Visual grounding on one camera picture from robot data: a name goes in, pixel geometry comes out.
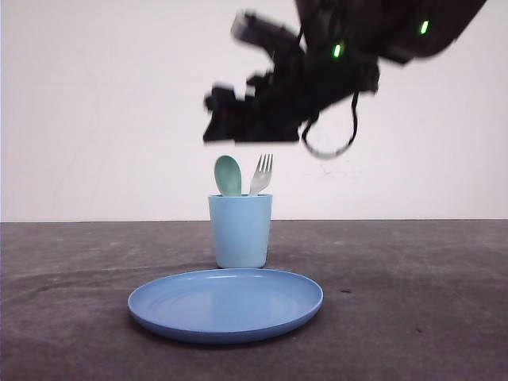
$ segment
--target plastic cup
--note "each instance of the plastic cup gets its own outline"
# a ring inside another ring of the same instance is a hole
[[[208,197],[218,267],[263,267],[270,238],[271,194]]]

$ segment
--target spoon bowl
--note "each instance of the spoon bowl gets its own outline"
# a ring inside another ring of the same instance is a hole
[[[226,197],[241,196],[241,172],[237,161],[231,156],[221,156],[215,162],[215,183]]]

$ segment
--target gray floor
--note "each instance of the gray floor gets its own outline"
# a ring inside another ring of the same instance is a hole
[[[311,322],[227,347],[138,327],[129,293],[211,246],[208,222],[2,224],[2,380],[508,380],[508,221],[275,221],[266,267],[321,284]]]

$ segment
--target plate rim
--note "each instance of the plate rim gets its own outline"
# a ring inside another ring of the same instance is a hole
[[[133,308],[132,308],[132,300],[133,300],[134,294],[137,291],[139,291],[141,288],[143,288],[143,287],[148,287],[152,283],[160,282],[160,281],[162,281],[164,279],[168,279],[168,278],[172,278],[172,277],[184,276],[184,275],[195,274],[195,273],[208,273],[208,272],[215,272],[215,271],[225,271],[225,272],[236,272],[236,271],[241,271],[241,272],[262,271],[262,272],[266,272],[266,271],[269,271],[269,272],[274,272],[274,273],[283,273],[283,274],[286,274],[286,275],[296,276],[296,277],[299,277],[299,278],[303,278],[305,281],[311,282],[318,289],[318,291],[319,291],[319,299],[312,306],[312,308],[310,308],[307,312],[305,312],[304,314],[301,314],[297,318],[286,320],[286,321],[283,321],[283,322],[281,322],[279,324],[266,325],[266,326],[262,326],[262,327],[255,328],[255,329],[227,330],[227,331],[225,331],[225,330],[181,329],[181,328],[177,328],[177,327],[172,327],[172,326],[166,325],[164,323],[161,323],[160,321],[154,321],[152,319],[148,319],[146,317],[142,317],[139,314],[136,314],[134,312]],[[304,317],[307,317],[307,316],[313,317],[317,313],[317,311],[321,308],[321,305],[323,303],[323,299],[324,299],[323,289],[321,288],[321,286],[315,280],[312,280],[311,278],[309,278],[307,276],[304,276],[304,275],[301,275],[301,274],[297,274],[297,273],[294,273],[294,272],[291,272],[291,271],[279,270],[279,269],[274,269],[274,268],[247,268],[247,267],[239,267],[239,268],[211,268],[211,269],[206,269],[206,270],[194,270],[194,271],[186,271],[186,272],[181,272],[181,273],[172,274],[172,275],[166,275],[166,276],[163,276],[163,277],[151,280],[149,282],[146,282],[146,283],[142,284],[141,286],[137,287],[134,291],[132,291],[130,293],[129,297],[127,298],[127,307],[129,308],[130,313],[135,318],[140,319],[140,320],[142,320],[144,322],[147,322],[148,324],[156,325],[156,326],[160,327],[161,329],[169,329],[171,331],[177,331],[177,332],[180,332],[180,333],[199,333],[199,334],[209,334],[209,335],[221,335],[221,334],[223,334],[224,335],[224,334],[238,334],[238,333],[254,333],[254,332],[258,332],[258,331],[264,331],[266,329],[276,329],[278,327],[290,324],[290,323],[292,323],[294,321],[298,321],[298,320],[300,320],[300,319],[302,319]]]

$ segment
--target green led light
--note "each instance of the green led light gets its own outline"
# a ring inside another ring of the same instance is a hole
[[[429,20],[423,21],[420,26],[420,34],[426,34],[428,28],[429,28]]]
[[[341,50],[342,50],[342,47],[340,44],[337,44],[335,45],[335,47],[333,48],[333,56],[335,58],[339,58],[339,56],[341,55]]]

